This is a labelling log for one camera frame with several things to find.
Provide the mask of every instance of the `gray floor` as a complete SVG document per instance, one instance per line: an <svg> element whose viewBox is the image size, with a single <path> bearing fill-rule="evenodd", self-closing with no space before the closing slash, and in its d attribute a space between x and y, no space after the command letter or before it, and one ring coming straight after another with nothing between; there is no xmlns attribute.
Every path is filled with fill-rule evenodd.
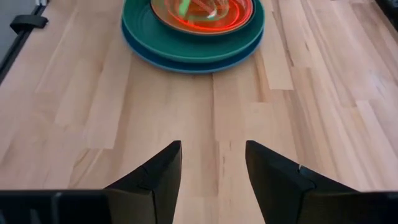
<svg viewBox="0 0 398 224"><path fill-rule="evenodd" d="M16 15L30 14L34 7L34 0L0 0L0 61L17 36L10 23Z"/></svg>

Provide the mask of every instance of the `orange plate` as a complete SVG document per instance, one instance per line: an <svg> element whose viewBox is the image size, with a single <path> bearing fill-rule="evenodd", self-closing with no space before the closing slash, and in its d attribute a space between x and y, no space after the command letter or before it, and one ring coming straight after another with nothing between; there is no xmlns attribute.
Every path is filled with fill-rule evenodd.
<svg viewBox="0 0 398 224"><path fill-rule="evenodd" d="M252 0L228 0L227 15L217 21L188 22L178 16L178 5L181 0L152 0L154 14L174 29L198 35L220 35L236 30L250 19L253 13Z"/></svg>

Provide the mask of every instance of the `blue plate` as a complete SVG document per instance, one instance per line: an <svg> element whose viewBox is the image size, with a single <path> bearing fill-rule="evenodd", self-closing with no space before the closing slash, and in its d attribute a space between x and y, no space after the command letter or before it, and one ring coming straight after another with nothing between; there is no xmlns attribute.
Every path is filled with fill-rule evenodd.
<svg viewBox="0 0 398 224"><path fill-rule="evenodd" d="M261 42L263 32L264 31L262 30L260 35L255 39L255 41L252 44L250 44L240 53L232 57L210 63L184 63L184 62L176 62L173 60L163 58L151 52L150 50L147 50L129 33L126 25L122 20L123 36L127 41L127 43L130 45L130 47L132 48L132 50L136 54L138 54L138 56L140 56L146 62L155 65L156 67L178 73L203 74L203 73L219 72L221 70L233 67L241 63L243 60L247 59L251 54L254 53L254 51L257 49L257 47Z"/></svg>

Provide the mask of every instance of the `teal plate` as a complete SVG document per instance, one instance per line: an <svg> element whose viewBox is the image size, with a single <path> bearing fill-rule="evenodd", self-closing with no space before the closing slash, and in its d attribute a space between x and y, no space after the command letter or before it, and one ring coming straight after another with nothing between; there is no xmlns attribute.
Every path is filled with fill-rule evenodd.
<svg viewBox="0 0 398 224"><path fill-rule="evenodd" d="M254 0L253 19L237 32L221 37L193 37L157 20L149 0L126 0L123 22L132 37L151 52L176 62L209 63L232 57L251 45L264 27L264 9Z"/></svg>

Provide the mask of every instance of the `wood grain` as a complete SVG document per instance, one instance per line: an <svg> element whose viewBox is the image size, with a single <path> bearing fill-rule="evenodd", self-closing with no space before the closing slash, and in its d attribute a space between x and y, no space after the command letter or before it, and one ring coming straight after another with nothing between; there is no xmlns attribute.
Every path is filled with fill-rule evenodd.
<svg viewBox="0 0 398 224"><path fill-rule="evenodd" d="M262 0L237 67L184 75L123 41L123 1L54 0L0 86L0 189L95 189L183 146L174 223L264 223L256 140L358 190L397 190L398 33L373 0Z"/></svg>

